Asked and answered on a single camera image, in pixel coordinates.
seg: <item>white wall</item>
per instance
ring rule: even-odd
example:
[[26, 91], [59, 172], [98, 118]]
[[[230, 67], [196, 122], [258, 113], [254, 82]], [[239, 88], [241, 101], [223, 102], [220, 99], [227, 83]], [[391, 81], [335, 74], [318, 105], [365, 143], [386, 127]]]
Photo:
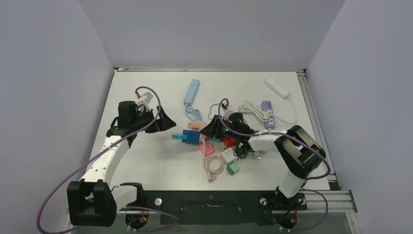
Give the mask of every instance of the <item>white wall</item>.
[[80, 0], [120, 67], [302, 69], [344, 0]]
[[413, 1], [347, 0], [307, 76], [364, 234], [413, 233]]
[[[37, 233], [40, 203], [90, 155], [113, 68], [76, 0], [3, 0], [0, 22], [0, 233]], [[63, 188], [45, 229], [66, 206]]]

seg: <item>pink cable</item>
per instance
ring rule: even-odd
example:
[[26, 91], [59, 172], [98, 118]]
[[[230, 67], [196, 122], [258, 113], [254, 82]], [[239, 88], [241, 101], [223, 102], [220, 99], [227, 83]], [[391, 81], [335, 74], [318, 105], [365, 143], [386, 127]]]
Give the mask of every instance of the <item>pink cable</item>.
[[[202, 143], [204, 144], [204, 151], [203, 151], [203, 155], [204, 155], [204, 167], [206, 170], [206, 178], [208, 179], [209, 182], [212, 182], [214, 179], [216, 179], [216, 176], [213, 175], [217, 175], [219, 173], [221, 173], [224, 170], [224, 161], [222, 161], [221, 157], [217, 156], [217, 155], [209, 155], [209, 156], [205, 156], [205, 140], [202, 139]], [[220, 162], [220, 166], [217, 169], [211, 169], [209, 168], [208, 164], [212, 161], [212, 160], [218, 160]]]
[[160, 114], [160, 112], [161, 112], [161, 109], [162, 109], [162, 107], [161, 107], [161, 100], [159, 99], [159, 96], [157, 95], [157, 93], [156, 93], [153, 89], [151, 89], [150, 87], [147, 87], [147, 86], [140, 86], [140, 87], [138, 87], [138, 88], [135, 90], [135, 93], [137, 93], [137, 91], [138, 91], [139, 89], [148, 89], [148, 90], [152, 91], [153, 94], [155, 95], [156, 99], [158, 100], [158, 106], [159, 106], [159, 107], [158, 107], [158, 112], [156, 113], [156, 115], [155, 115], [155, 117], [153, 118], [153, 120], [152, 120], [150, 123], [148, 123], [145, 127], [141, 128], [141, 129], [139, 129], [139, 130], [137, 130], [137, 131], [135, 131], [135, 132], [127, 135], [127, 136], [122, 137], [121, 139], [117, 140], [116, 142], [114, 142], [114, 143], [113, 143], [112, 145], [110, 145], [109, 147], [103, 149], [101, 152], [99, 152], [98, 154], [96, 154], [96, 156], [94, 156], [93, 158], [91, 158], [89, 161], [87, 161], [85, 164], [83, 164], [82, 166], [80, 166], [79, 168], [77, 168], [74, 172], [70, 173], [70, 174], [69, 174], [67, 177], [65, 177], [61, 182], [59, 182], [59, 183], [56, 185], [56, 187], [52, 189], [52, 191], [49, 193], [49, 195], [47, 195], [46, 199], [43, 201], [43, 203], [41, 204], [41, 206], [40, 206], [40, 208], [39, 208], [38, 215], [37, 215], [37, 218], [36, 218], [36, 227], [37, 227], [37, 229], [38, 229], [39, 232], [41, 232], [42, 234], [64, 234], [64, 233], [68, 233], [68, 232], [71, 232], [71, 231], [73, 231], [73, 230], [76, 230], [76, 229], [80, 228], [81, 226], [75, 226], [75, 227], [72, 227], [72, 228], [67, 229], [67, 230], [65, 230], [65, 231], [55, 232], [55, 233], [45, 231], [45, 230], [41, 227], [41, 225], [40, 225], [40, 218], [41, 218], [41, 214], [42, 214], [42, 212], [43, 212], [43, 210], [44, 210], [44, 207], [46, 206], [47, 202], [50, 200], [50, 198], [53, 196], [53, 194], [55, 194], [55, 192], [56, 192], [66, 181], [68, 181], [72, 176], [76, 175], [78, 172], [80, 172], [82, 169], [84, 169], [85, 167], [87, 167], [90, 163], [92, 163], [92, 162], [95, 161], [97, 158], [99, 158], [100, 156], [102, 156], [102, 155], [103, 155], [104, 153], [106, 153], [109, 149], [111, 149], [111, 148], [114, 147], [115, 145], [119, 144], [121, 141], [126, 140], [128, 137], [131, 137], [131, 136], [133, 136], [133, 135], [135, 135], [135, 134], [137, 134], [137, 133], [139, 133], [139, 132], [141, 132], [141, 131], [144, 131], [145, 129], [147, 129], [149, 126], [151, 126], [151, 125], [156, 121], [156, 118], [158, 118], [158, 116], [159, 116], [159, 114]]

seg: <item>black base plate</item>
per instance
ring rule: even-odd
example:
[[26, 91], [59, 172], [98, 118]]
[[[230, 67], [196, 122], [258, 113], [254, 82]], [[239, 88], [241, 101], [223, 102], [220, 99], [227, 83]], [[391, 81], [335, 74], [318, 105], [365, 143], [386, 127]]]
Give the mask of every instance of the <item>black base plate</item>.
[[[275, 203], [278, 207], [270, 206], [270, 202], [266, 206], [260, 205], [261, 197], [276, 199], [274, 191], [144, 191], [144, 196], [150, 208], [180, 218], [181, 225], [241, 223], [268, 225], [272, 223], [263, 218], [264, 213], [272, 218], [271, 210], [287, 211], [289, 207], [288, 204], [283, 205], [282, 201]], [[160, 206], [155, 205], [157, 198], [162, 199]], [[306, 206], [299, 206], [299, 210], [305, 209]], [[173, 218], [161, 216], [161, 225], [175, 222]]]

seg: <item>red object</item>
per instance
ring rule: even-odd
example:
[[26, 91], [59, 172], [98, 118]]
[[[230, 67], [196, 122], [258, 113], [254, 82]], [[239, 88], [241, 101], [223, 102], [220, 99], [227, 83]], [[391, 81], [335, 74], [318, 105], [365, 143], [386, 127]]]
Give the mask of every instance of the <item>red object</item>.
[[237, 144], [237, 142], [235, 141], [234, 138], [230, 138], [230, 137], [227, 137], [227, 136], [222, 138], [222, 142], [224, 143], [225, 148], [227, 148], [227, 149], [231, 148], [231, 147], [233, 147]]

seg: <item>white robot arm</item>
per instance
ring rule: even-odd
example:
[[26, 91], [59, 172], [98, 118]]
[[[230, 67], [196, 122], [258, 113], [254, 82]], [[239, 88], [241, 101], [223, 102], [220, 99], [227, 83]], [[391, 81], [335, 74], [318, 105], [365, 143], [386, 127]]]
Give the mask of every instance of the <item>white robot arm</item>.
[[[150, 93], [142, 95], [137, 102], [123, 101], [119, 103], [119, 116], [116, 117], [106, 133], [102, 150], [105, 150], [118, 140], [126, 137], [153, 119], [153, 110], [149, 107], [152, 98]], [[163, 111], [146, 130], [146, 133], [166, 131], [176, 126]], [[70, 221], [76, 226], [111, 226], [116, 212], [129, 203], [143, 199], [142, 185], [139, 183], [123, 183], [113, 192], [109, 184], [122, 156], [131, 147], [136, 134], [119, 142], [106, 151], [88, 167], [80, 181], [72, 181], [67, 187]]]
[[325, 151], [320, 145], [298, 125], [281, 132], [288, 136], [269, 135], [268, 133], [265, 134], [251, 129], [245, 123], [242, 113], [229, 112], [229, 115], [227, 115], [227, 112], [222, 116], [222, 121], [231, 130], [241, 133], [241, 135], [227, 129], [217, 115], [214, 116], [208, 126], [201, 130], [201, 134], [214, 138], [226, 136], [235, 139], [237, 145], [234, 148], [234, 155], [240, 158], [245, 158], [247, 152], [280, 152], [288, 167], [288, 172], [276, 192], [281, 192], [287, 199], [294, 197], [300, 191], [305, 185], [309, 174], [322, 162], [319, 156], [300, 146], [291, 138], [295, 138], [308, 145], [323, 158], [326, 157]]

